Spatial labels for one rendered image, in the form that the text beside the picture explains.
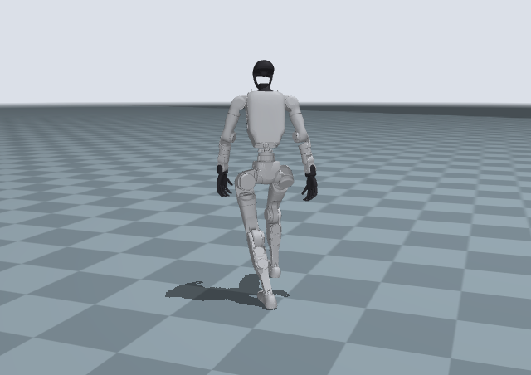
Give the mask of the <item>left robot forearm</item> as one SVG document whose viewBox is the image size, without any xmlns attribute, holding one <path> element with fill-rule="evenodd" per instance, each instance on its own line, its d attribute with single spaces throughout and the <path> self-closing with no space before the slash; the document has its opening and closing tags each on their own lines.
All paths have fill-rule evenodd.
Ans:
<svg viewBox="0 0 531 375">
<path fill-rule="evenodd" d="M 225 172 L 229 168 L 228 162 L 229 162 L 229 157 L 230 157 L 230 149 L 231 149 L 231 144 L 226 141 L 223 141 L 222 136 L 221 136 L 220 141 L 219 141 L 219 154 L 218 154 L 218 159 L 217 159 L 218 161 L 217 165 L 222 166 L 222 172 Z"/>
</svg>

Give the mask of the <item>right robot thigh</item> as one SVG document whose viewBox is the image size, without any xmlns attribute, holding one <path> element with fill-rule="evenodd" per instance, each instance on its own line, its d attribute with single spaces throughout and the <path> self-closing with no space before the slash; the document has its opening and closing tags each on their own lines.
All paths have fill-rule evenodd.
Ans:
<svg viewBox="0 0 531 375">
<path fill-rule="evenodd" d="M 279 220 L 278 208 L 288 189 L 294 183 L 293 173 L 289 166 L 280 165 L 280 181 L 269 186 L 267 206 L 264 216 L 267 222 L 277 223 Z"/>
</svg>

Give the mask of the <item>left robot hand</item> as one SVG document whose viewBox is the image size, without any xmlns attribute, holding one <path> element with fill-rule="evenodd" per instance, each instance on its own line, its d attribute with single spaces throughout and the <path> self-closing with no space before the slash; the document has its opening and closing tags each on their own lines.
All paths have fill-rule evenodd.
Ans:
<svg viewBox="0 0 531 375">
<path fill-rule="evenodd" d="M 229 194 L 227 194 L 227 192 L 229 192 L 230 194 L 231 192 L 227 188 L 227 182 L 229 182 L 231 186 L 232 186 L 232 183 L 227 177 L 228 169 L 225 172 L 222 172 L 222 166 L 217 165 L 217 173 L 219 174 L 217 178 L 217 192 L 221 197 L 226 197 L 226 196 L 229 197 Z"/>
</svg>

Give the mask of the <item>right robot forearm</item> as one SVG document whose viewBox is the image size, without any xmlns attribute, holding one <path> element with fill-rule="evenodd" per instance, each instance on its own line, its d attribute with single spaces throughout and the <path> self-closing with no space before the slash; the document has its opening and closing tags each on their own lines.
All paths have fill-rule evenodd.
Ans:
<svg viewBox="0 0 531 375">
<path fill-rule="evenodd" d="M 304 171 L 305 173 L 310 173 L 310 166 L 311 165 L 314 165 L 314 158 L 313 158 L 313 154 L 311 153 L 311 142 L 310 142 L 310 139 L 309 139 L 309 136 L 308 136 L 308 139 L 307 141 L 303 142 L 302 144 L 299 145 L 299 150 L 300 150 L 300 153 L 301 153 L 301 158 L 302 158 L 302 163 L 304 165 Z M 315 166 L 315 169 L 316 169 L 316 166 Z"/>
</svg>

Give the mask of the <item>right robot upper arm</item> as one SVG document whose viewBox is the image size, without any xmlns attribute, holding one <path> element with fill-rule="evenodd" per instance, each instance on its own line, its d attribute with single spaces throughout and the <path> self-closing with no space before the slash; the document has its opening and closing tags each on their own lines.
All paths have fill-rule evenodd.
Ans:
<svg viewBox="0 0 531 375">
<path fill-rule="evenodd" d="M 294 96 L 284 95 L 285 110 L 290 112 L 289 117 L 291 123 L 295 127 L 295 132 L 292 133 L 292 138 L 296 143 L 305 142 L 308 139 L 308 134 L 304 126 L 304 119 L 300 111 L 299 101 Z"/>
</svg>

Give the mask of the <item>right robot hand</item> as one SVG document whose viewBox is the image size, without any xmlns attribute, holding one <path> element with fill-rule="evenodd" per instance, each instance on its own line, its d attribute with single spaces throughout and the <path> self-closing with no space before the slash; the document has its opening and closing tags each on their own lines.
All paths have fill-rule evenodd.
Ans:
<svg viewBox="0 0 531 375">
<path fill-rule="evenodd" d="M 318 189 L 317 189 L 317 181 L 315 179 L 314 176 L 316 176 L 316 169 L 315 169 L 315 166 L 314 165 L 311 165 L 310 166 L 310 173 L 306 173 L 305 174 L 307 178 L 307 185 L 304 189 L 304 191 L 302 192 L 302 195 L 305 194 L 305 192 L 307 191 L 308 189 L 308 193 L 307 193 L 307 197 L 304 198 L 303 200 L 304 201 L 309 201 L 309 200 L 312 200 L 314 197 L 317 196 L 317 193 L 318 193 Z"/>
</svg>

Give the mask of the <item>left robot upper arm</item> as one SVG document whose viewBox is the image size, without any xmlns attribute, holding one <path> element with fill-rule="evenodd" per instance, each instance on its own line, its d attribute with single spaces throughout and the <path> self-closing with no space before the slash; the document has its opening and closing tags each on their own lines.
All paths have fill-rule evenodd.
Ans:
<svg viewBox="0 0 531 375">
<path fill-rule="evenodd" d="M 236 140 L 236 132 L 234 128 L 240 117 L 239 110 L 246 107 L 247 95 L 237 96 L 231 102 L 230 108 L 225 121 L 225 127 L 222 132 L 222 140 L 228 143 L 233 143 Z"/>
</svg>

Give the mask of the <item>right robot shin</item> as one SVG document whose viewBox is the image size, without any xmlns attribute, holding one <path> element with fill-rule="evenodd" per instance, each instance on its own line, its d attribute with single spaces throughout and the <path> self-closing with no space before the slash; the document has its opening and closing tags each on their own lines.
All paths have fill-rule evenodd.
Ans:
<svg viewBox="0 0 531 375">
<path fill-rule="evenodd" d="M 277 207 L 278 208 L 278 207 Z M 279 247 L 281 238 L 281 210 L 278 208 L 279 220 L 277 223 L 270 223 L 265 220 L 266 224 L 266 237 L 270 248 L 270 265 L 271 267 L 278 267 L 279 262 Z"/>
</svg>

